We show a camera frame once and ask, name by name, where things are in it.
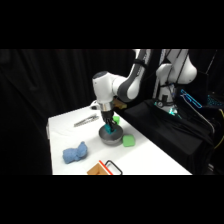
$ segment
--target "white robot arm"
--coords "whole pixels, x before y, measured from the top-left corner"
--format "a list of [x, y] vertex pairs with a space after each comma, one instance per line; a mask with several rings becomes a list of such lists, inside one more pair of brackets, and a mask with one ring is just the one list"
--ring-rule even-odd
[[170, 64], [163, 64], [157, 70], [160, 91], [156, 100], [158, 108], [173, 115], [177, 113], [174, 104], [175, 88], [177, 85], [186, 85], [194, 81], [197, 69], [189, 58], [189, 49], [167, 49], [167, 59]]
[[100, 72], [93, 77], [93, 88], [97, 100], [93, 102], [90, 108], [101, 110], [105, 123], [112, 130], [114, 96], [118, 96], [123, 102], [131, 102], [138, 96], [142, 78], [152, 56], [151, 49], [133, 50], [136, 57], [127, 78], [109, 72]]
[[[114, 132], [114, 125], [116, 125], [113, 122], [114, 96], [118, 96], [123, 102], [130, 102], [138, 96], [141, 81], [152, 57], [152, 49], [133, 50], [136, 52], [136, 57], [127, 78], [109, 72], [100, 72], [93, 77], [97, 100], [92, 103], [90, 108], [101, 110], [103, 120], [110, 127], [111, 133]], [[190, 62], [188, 51], [189, 49], [167, 49], [166, 58], [170, 64], [161, 65], [156, 72], [160, 85], [156, 106], [166, 112], [172, 110], [173, 115], [177, 113], [173, 100], [175, 85], [189, 84], [197, 75], [196, 68]], [[107, 142], [113, 137], [108, 135], [104, 128], [101, 128], [100, 132], [101, 138]], [[116, 139], [119, 139], [121, 135], [122, 131], [117, 134]]]

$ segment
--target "black background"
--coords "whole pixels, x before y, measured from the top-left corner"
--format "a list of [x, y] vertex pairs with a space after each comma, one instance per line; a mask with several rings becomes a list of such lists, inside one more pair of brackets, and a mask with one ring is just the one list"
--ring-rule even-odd
[[[194, 66], [206, 72], [216, 49], [191, 49]], [[155, 49], [149, 76], [158, 68]], [[0, 49], [1, 174], [51, 174], [48, 118], [86, 107], [95, 100], [92, 77], [109, 71], [127, 77], [130, 49]], [[209, 70], [211, 91], [224, 94], [224, 50]], [[152, 97], [155, 75], [142, 83], [129, 108]]]

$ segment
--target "cable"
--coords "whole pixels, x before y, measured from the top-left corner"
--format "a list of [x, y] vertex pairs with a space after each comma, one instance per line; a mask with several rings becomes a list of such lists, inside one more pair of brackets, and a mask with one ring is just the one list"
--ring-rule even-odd
[[[224, 118], [223, 110], [220, 109], [219, 111], [222, 113], [222, 116]], [[219, 142], [219, 144], [215, 147], [215, 149], [217, 149], [222, 144], [223, 141], [224, 141], [224, 136], [222, 137], [222, 140]]]
[[213, 127], [213, 125], [203, 116], [203, 115], [201, 115], [197, 110], [195, 110], [192, 106], [191, 106], [191, 104], [190, 103], [188, 103], [187, 102], [187, 100], [185, 99], [185, 96], [186, 94], [184, 94], [184, 95], [181, 95], [181, 97], [183, 97], [183, 99], [184, 99], [184, 101], [185, 101], [185, 103], [187, 103], [198, 115], [199, 115], [199, 117], [201, 117], [203, 120], [205, 120], [210, 126], [211, 126], [211, 128], [212, 128], [212, 132], [213, 132], [213, 134], [215, 134], [215, 129], [214, 129], [214, 127]]

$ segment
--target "green cube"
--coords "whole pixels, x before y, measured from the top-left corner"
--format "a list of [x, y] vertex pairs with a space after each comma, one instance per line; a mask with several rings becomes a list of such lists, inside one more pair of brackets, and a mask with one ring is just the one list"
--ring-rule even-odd
[[123, 145], [124, 147], [135, 146], [135, 138], [133, 135], [125, 135], [123, 137]]
[[117, 123], [117, 125], [120, 124], [120, 117], [118, 117], [118, 116], [113, 116], [113, 120]]

